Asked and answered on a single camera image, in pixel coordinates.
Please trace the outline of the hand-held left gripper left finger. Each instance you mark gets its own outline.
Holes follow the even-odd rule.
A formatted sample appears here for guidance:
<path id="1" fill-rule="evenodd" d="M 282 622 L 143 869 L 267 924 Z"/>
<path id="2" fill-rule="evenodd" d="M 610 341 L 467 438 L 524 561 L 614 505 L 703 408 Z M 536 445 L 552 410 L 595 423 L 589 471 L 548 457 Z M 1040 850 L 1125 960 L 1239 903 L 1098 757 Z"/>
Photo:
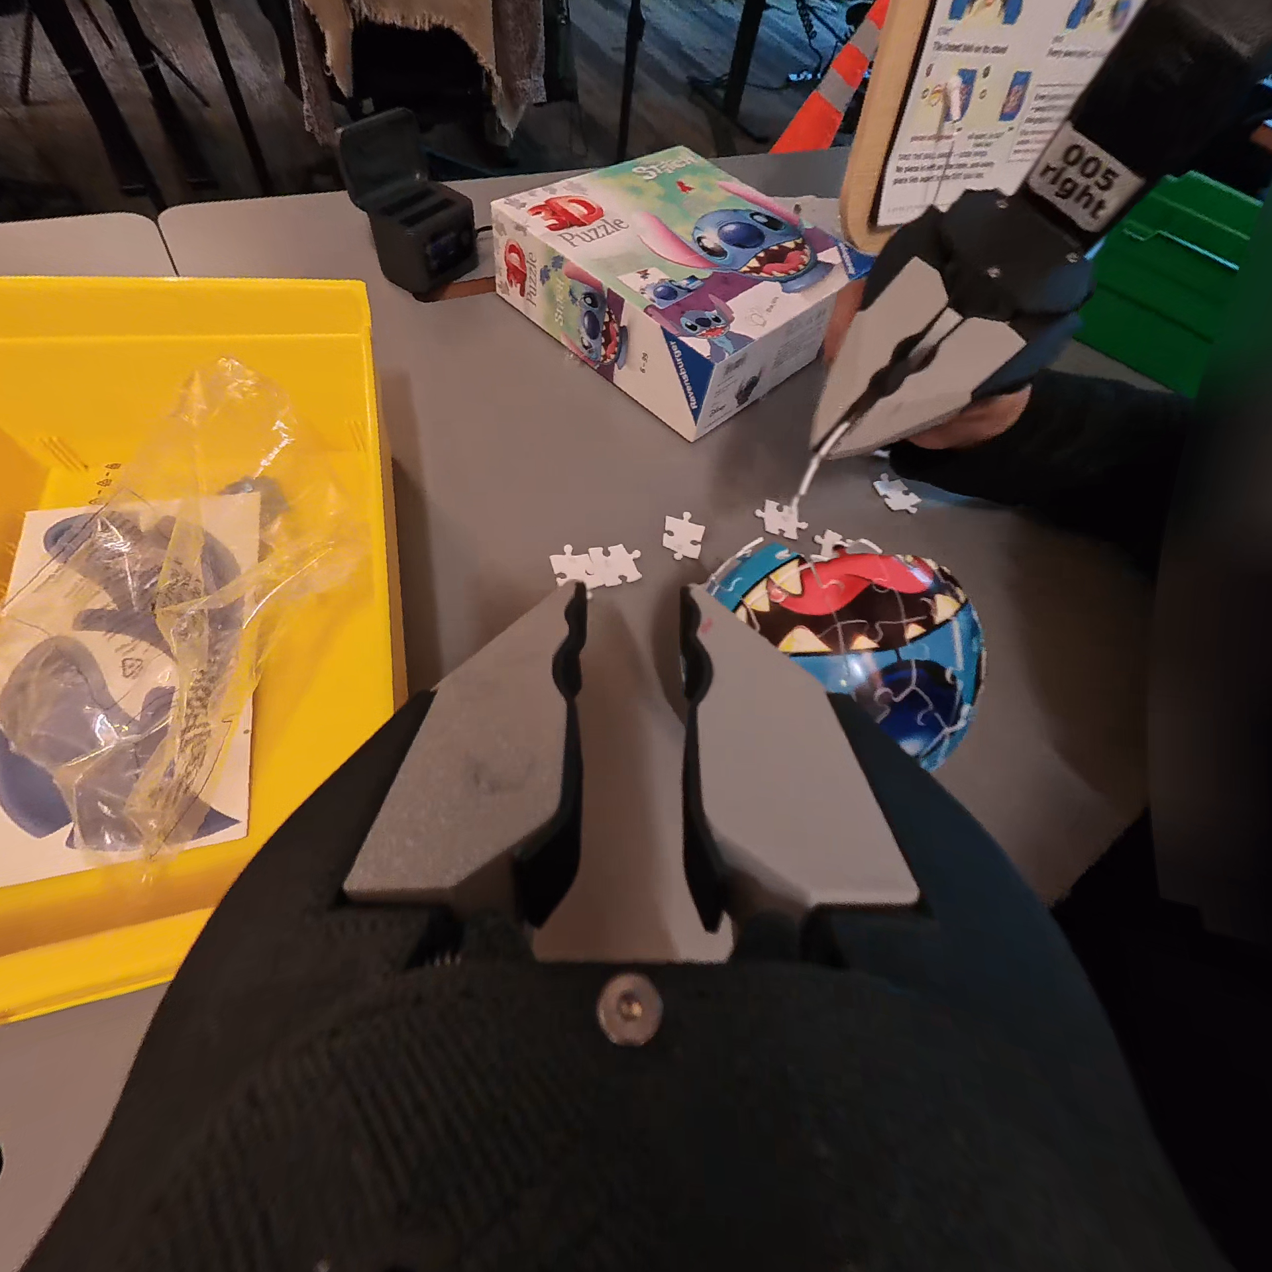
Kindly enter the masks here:
<path id="1" fill-rule="evenodd" d="M 351 903 L 542 928 L 581 858 L 589 597 L 556 589 L 437 683 L 349 867 Z"/>

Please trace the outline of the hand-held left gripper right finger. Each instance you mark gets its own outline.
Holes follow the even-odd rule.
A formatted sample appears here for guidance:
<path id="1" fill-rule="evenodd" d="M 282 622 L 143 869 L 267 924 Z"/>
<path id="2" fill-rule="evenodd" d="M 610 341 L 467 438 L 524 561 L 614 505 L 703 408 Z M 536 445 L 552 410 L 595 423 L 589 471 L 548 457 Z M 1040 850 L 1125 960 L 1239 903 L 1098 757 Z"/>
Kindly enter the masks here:
<path id="1" fill-rule="evenodd" d="M 701 583 L 678 602 L 682 868 L 702 926 L 905 912 L 919 887 L 820 681 Z"/>

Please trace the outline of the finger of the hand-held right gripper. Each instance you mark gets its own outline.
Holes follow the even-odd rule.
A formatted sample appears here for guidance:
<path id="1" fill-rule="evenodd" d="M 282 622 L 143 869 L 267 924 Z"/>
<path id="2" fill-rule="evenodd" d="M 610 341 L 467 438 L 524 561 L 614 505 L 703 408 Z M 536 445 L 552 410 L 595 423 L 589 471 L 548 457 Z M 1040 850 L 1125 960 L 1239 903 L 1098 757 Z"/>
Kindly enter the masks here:
<path id="1" fill-rule="evenodd" d="M 952 404 L 910 369 L 914 349 L 947 310 L 939 271 L 907 261 L 862 301 L 826 373 L 808 438 L 811 452 L 862 455 L 923 431 Z"/>
<path id="2" fill-rule="evenodd" d="M 930 358 L 901 377 L 895 389 L 856 408 L 832 431 L 829 459 L 862 456 L 923 434 L 972 402 L 974 391 L 1025 349 L 1008 324 L 966 318 L 932 346 Z"/>

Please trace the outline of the blue puzzle ball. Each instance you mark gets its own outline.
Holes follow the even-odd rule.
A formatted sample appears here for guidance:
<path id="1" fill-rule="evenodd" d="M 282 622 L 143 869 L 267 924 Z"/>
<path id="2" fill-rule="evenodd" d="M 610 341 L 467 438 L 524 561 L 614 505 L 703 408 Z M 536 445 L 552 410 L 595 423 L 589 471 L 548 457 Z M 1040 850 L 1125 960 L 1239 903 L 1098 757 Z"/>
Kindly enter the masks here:
<path id="1" fill-rule="evenodd" d="M 987 651 L 974 603 L 946 566 L 866 540 L 824 562 L 758 540 L 706 591 L 830 693 L 852 699 L 928 773 L 966 740 Z"/>

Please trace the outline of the person's right forearm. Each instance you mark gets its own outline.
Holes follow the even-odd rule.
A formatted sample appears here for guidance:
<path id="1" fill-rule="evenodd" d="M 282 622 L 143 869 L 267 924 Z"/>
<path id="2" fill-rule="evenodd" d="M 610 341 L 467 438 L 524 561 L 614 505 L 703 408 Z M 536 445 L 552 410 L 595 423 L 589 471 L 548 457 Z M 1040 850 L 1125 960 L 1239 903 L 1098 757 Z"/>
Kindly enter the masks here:
<path id="1" fill-rule="evenodd" d="M 926 451 L 909 439 L 889 463 L 910 483 L 1015 508 L 1117 549 L 1158 574 L 1174 488 L 1196 403 L 1121 381 L 1044 370 L 1003 435 L 971 449 Z"/>

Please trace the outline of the colourful cartoon puzzle box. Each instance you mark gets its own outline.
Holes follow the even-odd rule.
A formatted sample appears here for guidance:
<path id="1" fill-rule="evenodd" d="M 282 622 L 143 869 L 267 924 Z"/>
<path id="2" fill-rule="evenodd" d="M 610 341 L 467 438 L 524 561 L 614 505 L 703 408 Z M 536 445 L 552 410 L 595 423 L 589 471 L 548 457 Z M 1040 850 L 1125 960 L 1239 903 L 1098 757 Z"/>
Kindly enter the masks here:
<path id="1" fill-rule="evenodd" d="M 874 259 L 683 146 L 495 199 L 495 292 L 685 440 L 800 373 Z"/>

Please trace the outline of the white printed instruction sheet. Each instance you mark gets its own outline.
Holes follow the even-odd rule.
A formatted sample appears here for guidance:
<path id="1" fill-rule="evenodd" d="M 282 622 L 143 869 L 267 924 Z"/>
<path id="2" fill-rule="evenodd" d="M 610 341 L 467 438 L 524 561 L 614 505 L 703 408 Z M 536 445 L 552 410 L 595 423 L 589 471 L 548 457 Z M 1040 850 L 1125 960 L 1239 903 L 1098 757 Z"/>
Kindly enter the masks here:
<path id="1" fill-rule="evenodd" d="M 1142 2 L 936 2 L 882 167 L 894 230 L 966 190 L 1013 192 Z"/>

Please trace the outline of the green plastic bin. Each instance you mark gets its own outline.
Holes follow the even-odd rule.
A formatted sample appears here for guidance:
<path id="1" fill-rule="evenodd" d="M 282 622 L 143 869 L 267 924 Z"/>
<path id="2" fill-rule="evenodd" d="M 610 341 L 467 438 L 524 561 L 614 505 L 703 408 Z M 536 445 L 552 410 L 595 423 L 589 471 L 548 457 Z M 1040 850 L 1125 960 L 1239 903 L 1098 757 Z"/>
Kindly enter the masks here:
<path id="1" fill-rule="evenodd" d="M 1195 396 L 1262 211 L 1204 174 L 1164 177 L 1093 255 L 1076 341 Z"/>

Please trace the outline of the wooden board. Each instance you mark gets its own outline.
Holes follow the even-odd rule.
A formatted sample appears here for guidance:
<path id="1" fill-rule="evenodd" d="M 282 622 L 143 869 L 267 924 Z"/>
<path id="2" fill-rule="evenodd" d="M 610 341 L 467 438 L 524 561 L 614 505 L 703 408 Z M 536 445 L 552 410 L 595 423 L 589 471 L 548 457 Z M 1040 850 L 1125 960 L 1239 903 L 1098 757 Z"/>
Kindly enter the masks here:
<path id="1" fill-rule="evenodd" d="M 878 222 L 879 191 L 934 6 L 934 2 L 889 4 L 838 191 L 838 220 L 845 240 L 874 256 L 893 233 Z"/>

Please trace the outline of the orange traffic cone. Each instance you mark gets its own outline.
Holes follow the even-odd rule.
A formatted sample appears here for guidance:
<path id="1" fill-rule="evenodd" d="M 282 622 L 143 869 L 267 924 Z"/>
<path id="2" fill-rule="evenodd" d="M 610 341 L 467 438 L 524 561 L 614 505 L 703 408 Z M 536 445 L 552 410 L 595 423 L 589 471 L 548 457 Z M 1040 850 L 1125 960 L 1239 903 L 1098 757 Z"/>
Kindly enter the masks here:
<path id="1" fill-rule="evenodd" d="M 878 55 L 889 2 L 872 2 L 816 88 L 772 143 L 771 154 L 825 151 L 833 147 L 849 108 Z"/>

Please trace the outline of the white paper with blue print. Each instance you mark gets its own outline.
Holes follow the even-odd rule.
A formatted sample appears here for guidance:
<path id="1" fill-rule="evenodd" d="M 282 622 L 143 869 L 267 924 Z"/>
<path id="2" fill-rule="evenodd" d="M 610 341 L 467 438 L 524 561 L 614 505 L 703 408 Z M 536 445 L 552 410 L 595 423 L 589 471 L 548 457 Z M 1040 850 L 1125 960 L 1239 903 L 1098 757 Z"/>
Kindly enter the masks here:
<path id="1" fill-rule="evenodd" d="M 220 585 L 241 573 L 257 541 L 247 534 L 255 495 L 205 500 L 210 534 L 204 575 Z M 5 602 L 31 593 L 79 553 L 95 506 L 26 512 L 17 533 Z M 144 585 L 69 574 L 54 616 L 24 619 L 2 650 L 1 885 L 63 877 L 135 852 L 136 834 L 120 820 L 145 762 L 165 741 L 177 669 L 159 639 Z M 216 785 L 200 794 L 197 847 L 246 836 L 251 707 L 225 740 Z M 86 794 L 63 793 L 87 777 Z"/>

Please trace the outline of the black metal table legs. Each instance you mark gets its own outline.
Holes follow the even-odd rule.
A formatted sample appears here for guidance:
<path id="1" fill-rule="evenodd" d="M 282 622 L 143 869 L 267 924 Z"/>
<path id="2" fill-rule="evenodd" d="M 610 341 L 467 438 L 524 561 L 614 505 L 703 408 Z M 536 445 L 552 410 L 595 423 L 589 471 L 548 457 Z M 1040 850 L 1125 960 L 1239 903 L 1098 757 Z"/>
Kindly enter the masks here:
<path id="1" fill-rule="evenodd" d="M 755 57 L 755 45 L 763 19 L 772 3 L 743 2 L 740 4 L 738 31 L 734 37 L 727 71 L 715 77 L 691 76 L 687 81 L 689 96 L 695 98 L 724 120 L 731 129 L 739 131 L 747 141 L 756 145 L 767 142 L 766 135 L 755 133 L 740 118 L 740 108 L 748 86 L 748 77 Z M 628 158 L 628 142 L 634 94 L 634 77 L 640 49 L 644 41 L 646 19 L 641 2 L 630 2 L 626 11 L 621 78 L 618 89 L 618 109 L 613 162 L 622 163 Z"/>

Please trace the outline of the clear plastic bag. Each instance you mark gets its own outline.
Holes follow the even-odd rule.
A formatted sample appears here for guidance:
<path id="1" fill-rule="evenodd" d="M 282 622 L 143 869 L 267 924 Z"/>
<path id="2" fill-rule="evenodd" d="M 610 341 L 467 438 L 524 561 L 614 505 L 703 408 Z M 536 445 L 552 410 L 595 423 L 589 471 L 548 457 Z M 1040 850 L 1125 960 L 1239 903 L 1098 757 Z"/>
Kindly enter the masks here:
<path id="1" fill-rule="evenodd" d="M 201 794 L 214 787 L 222 749 L 250 699 L 253 762 L 262 718 L 262 681 L 278 661 L 283 636 L 331 602 L 356 595 L 372 538 L 356 509 L 356 468 L 304 422 L 277 383 L 232 358 L 200 367 L 165 422 L 118 476 L 62 558 L 57 574 L 2 604 L 2 651 L 17 623 L 51 619 L 54 598 L 69 599 L 69 574 L 98 583 L 152 581 L 148 603 L 175 669 L 167 738 L 141 770 L 120 816 L 135 831 L 135 852 L 122 860 L 173 855 L 190 847 L 202 820 Z M 213 497 L 259 498 L 249 510 L 255 540 L 232 578 L 205 575 Z M 111 864 L 99 859 L 94 866 Z"/>

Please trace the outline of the beige burlap cloth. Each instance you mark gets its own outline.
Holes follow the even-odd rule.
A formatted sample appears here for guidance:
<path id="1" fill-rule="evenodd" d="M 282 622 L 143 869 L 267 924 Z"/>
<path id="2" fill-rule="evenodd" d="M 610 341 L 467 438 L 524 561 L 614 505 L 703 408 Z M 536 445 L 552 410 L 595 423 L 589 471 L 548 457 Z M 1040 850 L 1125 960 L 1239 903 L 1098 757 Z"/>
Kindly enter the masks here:
<path id="1" fill-rule="evenodd" d="M 351 117 L 402 108 L 422 130 L 467 127 L 504 150 L 544 104 L 542 3 L 285 3 L 307 131 L 330 143 Z"/>

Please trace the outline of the yellow plastic bin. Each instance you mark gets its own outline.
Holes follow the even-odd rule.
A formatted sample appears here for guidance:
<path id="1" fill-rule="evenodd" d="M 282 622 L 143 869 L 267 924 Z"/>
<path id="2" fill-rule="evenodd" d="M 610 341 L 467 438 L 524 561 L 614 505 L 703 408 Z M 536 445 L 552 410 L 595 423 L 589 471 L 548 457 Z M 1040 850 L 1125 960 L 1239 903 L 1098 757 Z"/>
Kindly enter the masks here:
<path id="1" fill-rule="evenodd" d="M 275 383 L 356 469 L 357 593 L 283 636 L 262 680 L 243 838 L 2 888 L 2 1025 L 176 973 L 251 856 L 405 700 L 391 455 L 367 289 L 352 281 L 2 280 L 2 604 L 26 512 L 95 505 L 198 369 Z"/>

